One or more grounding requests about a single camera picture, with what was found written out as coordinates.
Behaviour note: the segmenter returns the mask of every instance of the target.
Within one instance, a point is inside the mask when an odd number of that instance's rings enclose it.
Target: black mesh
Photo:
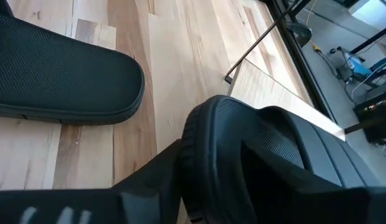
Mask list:
[[[0,103],[77,112],[114,112],[141,91],[132,58],[0,14]]]
[[[0,0],[0,13],[6,16],[13,16],[12,9],[9,7],[6,0]]]
[[[225,98],[217,106],[214,116],[215,139],[217,140],[218,180],[222,206],[228,211],[232,223],[252,223],[250,196],[245,186],[240,149],[242,141],[249,140],[274,152],[297,166],[304,167],[297,145],[274,126],[259,116],[258,110],[232,98]],[[258,172],[254,178],[266,182]]]
[[[216,119],[218,147],[230,147],[233,152],[240,148],[242,139],[249,139],[304,168],[295,142],[262,120],[258,111],[235,100],[224,100],[218,107]]]

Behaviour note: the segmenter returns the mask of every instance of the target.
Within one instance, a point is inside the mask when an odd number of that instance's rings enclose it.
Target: cable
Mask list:
[[[378,68],[376,68],[365,80],[363,80],[363,82],[361,82],[357,87],[355,87],[351,93],[351,98],[354,99],[354,92],[356,89],[358,89],[358,87],[360,87],[363,83],[365,83],[373,74],[375,74],[377,72],[378,69],[384,67],[385,65],[386,65],[386,62],[384,64],[380,65]]]
[[[354,100],[352,100],[352,98],[349,96],[348,92],[347,92],[347,85],[345,83],[345,81],[342,79],[342,76],[341,74],[338,72],[338,68],[335,66],[335,64],[330,60],[328,59],[320,50],[316,50],[315,51],[316,53],[318,53],[318,55],[325,61],[325,63],[328,65],[328,67],[330,68],[330,71],[331,73],[334,75],[334,77],[339,81],[341,82],[342,81],[342,85],[343,85],[343,88],[344,88],[344,93],[347,95],[348,97],[348,100],[351,101],[354,105],[355,102]]]
[[[306,18],[306,26],[308,26],[309,18],[311,17],[313,7],[315,7],[315,5],[316,5],[317,2],[318,2],[318,0],[315,0],[315,2],[313,3],[311,9],[310,9],[309,12],[308,12],[308,17]],[[312,42],[312,40],[309,40],[309,42],[312,44],[312,46],[313,46],[314,49],[315,49],[315,47],[317,47],[317,46]]]

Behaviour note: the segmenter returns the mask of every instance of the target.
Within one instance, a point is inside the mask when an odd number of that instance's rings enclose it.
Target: black metal frame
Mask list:
[[[302,0],[290,13],[290,16],[295,17],[311,0]]]
[[[354,50],[351,50],[351,53],[356,54],[357,52],[361,51],[363,48],[367,47],[371,43],[377,41],[380,37],[383,37],[385,34],[386,34],[386,28],[381,30],[380,32],[378,32],[374,36],[372,36],[369,40],[366,40],[365,42],[363,42],[362,44],[357,46]]]

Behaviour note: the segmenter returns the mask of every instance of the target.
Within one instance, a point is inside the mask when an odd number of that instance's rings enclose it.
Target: wooden floor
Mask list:
[[[110,187],[181,137],[190,110],[273,22],[257,0],[9,0],[14,15],[135,58],[143,104],[112,126],[0,118],[0,189]],[[247,58],[311,104],[277,30]]]

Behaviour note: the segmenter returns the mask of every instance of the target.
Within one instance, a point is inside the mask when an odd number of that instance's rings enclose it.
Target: black slide sandal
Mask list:
[[[133,58],[0,14],[0,116],[119,123],[138,110],[143,92]]]
[[[304,119],[215,96],[191,112],[182,136],[181,189],[192,223],[256,222],[241,165],[243,141],[341,187],[378,184],[353,149]]]

